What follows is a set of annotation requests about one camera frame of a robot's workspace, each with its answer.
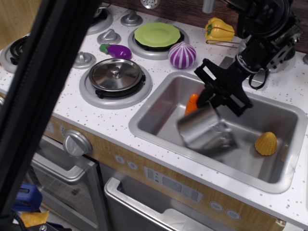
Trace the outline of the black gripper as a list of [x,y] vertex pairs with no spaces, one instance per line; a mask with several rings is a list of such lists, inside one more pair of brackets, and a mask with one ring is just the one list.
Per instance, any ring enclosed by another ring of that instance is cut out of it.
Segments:
[[246,109],[253,107],[242,87],[242,82],[251,73],[238,61],[224,69],[209,59],[203,59],[194,73],[204,82],[205,88],[197,100],[197,108],[204,107],[210,101],[214,110],[227,106],[236,116],[241,116]]

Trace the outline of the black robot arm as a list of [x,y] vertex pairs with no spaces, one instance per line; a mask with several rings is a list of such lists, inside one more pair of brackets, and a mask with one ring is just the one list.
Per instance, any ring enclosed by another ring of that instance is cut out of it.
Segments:
[[300,21],[290,11],[290,0],[228,0],[227,7],[238,13],[237,34],[249,35],[246,48],[235,61],[223,69],[203,59],[195,70],[204,82],[196,103],[198,108],[210,103],[213,108],[225,105],[237,116],[253,104],[242,88],[242,82],[261,69],[276,69],[303,34]]

